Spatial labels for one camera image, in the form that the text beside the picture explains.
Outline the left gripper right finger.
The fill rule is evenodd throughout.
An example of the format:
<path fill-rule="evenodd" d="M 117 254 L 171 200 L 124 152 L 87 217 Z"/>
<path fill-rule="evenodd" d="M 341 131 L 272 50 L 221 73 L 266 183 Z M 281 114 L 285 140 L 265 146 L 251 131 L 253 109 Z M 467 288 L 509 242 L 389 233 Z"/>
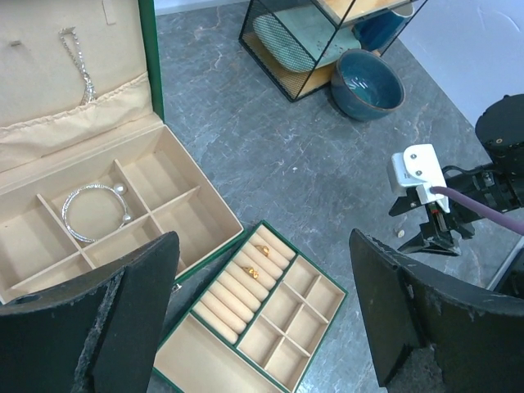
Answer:
<path fill-rule="evenodd" d="M 523 301 L 474 286 L 354 229 L 351 267 L 379 386 L 433 347 L 451 392 L 523 390 Z"/>

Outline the green jewelry box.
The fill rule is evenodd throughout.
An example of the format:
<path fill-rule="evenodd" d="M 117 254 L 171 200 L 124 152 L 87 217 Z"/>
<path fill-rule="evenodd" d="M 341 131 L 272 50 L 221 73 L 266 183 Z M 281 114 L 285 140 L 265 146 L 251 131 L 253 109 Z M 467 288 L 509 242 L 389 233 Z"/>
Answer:
<path fill-rule="evenodd" d="M 2 303 L 169 231 L 183 279 L 243 228 L 164 122 L 153 3 L 2 2 Z"/>

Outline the green jewelry tray insert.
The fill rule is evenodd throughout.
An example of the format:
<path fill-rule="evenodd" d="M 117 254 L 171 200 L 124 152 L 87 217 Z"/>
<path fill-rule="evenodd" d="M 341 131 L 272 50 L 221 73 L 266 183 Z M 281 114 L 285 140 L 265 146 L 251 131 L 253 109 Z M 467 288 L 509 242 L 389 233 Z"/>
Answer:
<path fill-rule="evenodd" d="M 161 342 L 178 392 L 295 392 L 347 295 L 262 220 Z"/>

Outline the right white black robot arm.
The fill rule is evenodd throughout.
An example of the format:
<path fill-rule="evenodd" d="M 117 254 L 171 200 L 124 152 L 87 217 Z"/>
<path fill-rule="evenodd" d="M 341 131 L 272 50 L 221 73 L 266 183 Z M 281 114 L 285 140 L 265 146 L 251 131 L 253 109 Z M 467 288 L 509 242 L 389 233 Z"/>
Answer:
<path fill-rule="evenodd" d="M 523 233 L 523 225 L 507 216 L 523 207 L 523 96 L 506 95 L 489 106 L 475 133 L 490 163 L 474 169 L 441 166 L 431 144 L 392 155 L 387 173 L 397 199 L 390 216 L 423 207 L 428 217 L 401 252 L 459 256 L 454 234 L 472 238 L 473 224 L 481 219 Z"/>

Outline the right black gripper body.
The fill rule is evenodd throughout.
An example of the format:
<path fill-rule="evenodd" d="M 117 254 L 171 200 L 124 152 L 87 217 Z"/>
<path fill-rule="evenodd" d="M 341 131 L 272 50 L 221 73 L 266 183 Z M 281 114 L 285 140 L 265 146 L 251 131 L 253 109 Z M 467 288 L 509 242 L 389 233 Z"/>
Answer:
<path fill-rule="evenodd" d="M 471 223 L 464 223 L 453 213 L 446 213 L 436 202 L 425 205 L 428 222 L 421 227 L 424 242 L 429 246 L 457 246 L 459 241 L 454 237 L 456 232 L 462 239 L 469 240 L 475 235 Z"/>

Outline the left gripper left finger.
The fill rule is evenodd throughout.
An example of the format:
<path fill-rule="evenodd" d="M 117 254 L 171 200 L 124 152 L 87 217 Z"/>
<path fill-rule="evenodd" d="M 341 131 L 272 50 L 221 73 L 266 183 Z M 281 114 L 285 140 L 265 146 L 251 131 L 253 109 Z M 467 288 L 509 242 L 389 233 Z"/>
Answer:
<path fill-rule="evenodd" d="M 178 267 L 168 232 L 1 308 L 3 392 L 144 392 Z"/>

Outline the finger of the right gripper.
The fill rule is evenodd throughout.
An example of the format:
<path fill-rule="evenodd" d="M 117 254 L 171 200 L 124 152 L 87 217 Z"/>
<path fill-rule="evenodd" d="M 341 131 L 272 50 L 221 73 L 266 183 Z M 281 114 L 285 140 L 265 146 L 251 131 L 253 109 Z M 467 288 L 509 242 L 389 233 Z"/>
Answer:
<path fill-rule="evenodd" d="M 393 206 L 389 209 L 388 215 L 399 216 L 411 210 L 417 209 L 421 205 L 422 203 L 420 201 L 415 200 L 410 196 L 401 196 L 396 199 Z"/>
<path fill-rule="evenodd" d="M 438 232 L 432 235 L 420 232 L 417 236 L 400 246 L 398 251 L 405 254 L 428 253 L 461 256 L 460 246 L 451 234 L 451 231 Z"/>

